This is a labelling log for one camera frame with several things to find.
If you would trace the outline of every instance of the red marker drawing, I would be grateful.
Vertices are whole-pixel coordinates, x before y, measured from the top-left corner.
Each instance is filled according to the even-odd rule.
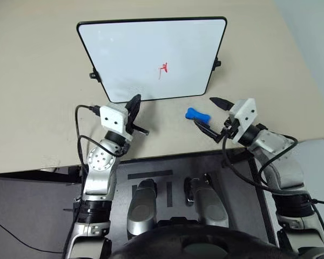
[[[167,68],[167,62],[162,65],[162,67],[159,68],[160,70],[160,76],[158,79],[161,79],[161,71],[164,70],[166,73],[168,73],[168,68]]]

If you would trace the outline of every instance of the table surface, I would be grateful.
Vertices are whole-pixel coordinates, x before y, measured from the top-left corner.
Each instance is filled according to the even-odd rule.
[[[137,125],[150,135],[135,133],[124,159],[221,149],[184,118],[194,107],[210,114],[219,131],[228,114],[209,97],[253,97],[257,122],[269,129],[299,140],[324,138],[324,101],[271,0],[0,0],[0,173],[79,164],[74,109],[108,100],[89,78],[78,22],[191,16],[227,18],[222,66],[203,96],[143,102]],[[94,139],[105,134],[87,111],[80,124]]]

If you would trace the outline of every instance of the cable connector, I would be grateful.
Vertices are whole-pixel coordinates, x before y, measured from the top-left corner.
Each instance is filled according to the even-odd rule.
[[[98,105],[89,106],[89,110],[92,111],[97,116],[100,116],[99,115],[99,109],[100,109],[100,106],[98,106]]]

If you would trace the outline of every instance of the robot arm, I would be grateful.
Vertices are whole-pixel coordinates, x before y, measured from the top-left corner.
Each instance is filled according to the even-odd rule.
[[[66,258],[104,258],[111,253],[111,241],[105,236],[110,229],[110,211],[116,187],[116,168],[127,153],[133,130],[148,131],[133,124],[139,112],[140,95],[125,107],[109,103],[99,108],[106,136],[87,155],[89,172],[67,247]]]
[[[262,165],[294,143],[284,135],[269,131],[264,125],[252,125],[257,116],[254,99],[239,100],[235,104],[220,98],[210,99],[223,110],[229,111],[225,127],[218,134],[201,121],[196,120],[195,124],[217,143],[227,136],[234,143],[247,147]],[[303,172],[291,152],[285,152],[269,163],[264,168],[264,175],[273,193],[276,216],[282,226],[278,231],[281,249],[299,253],[303,248],[324,247],[324,229],[316,213],[318,211],[311,203],[303,182]]]

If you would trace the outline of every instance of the whiteboard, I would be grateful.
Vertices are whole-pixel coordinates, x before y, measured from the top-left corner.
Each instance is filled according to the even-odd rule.
[[[205,93],[224,17],[81,22],[77,25],[111,102]]]

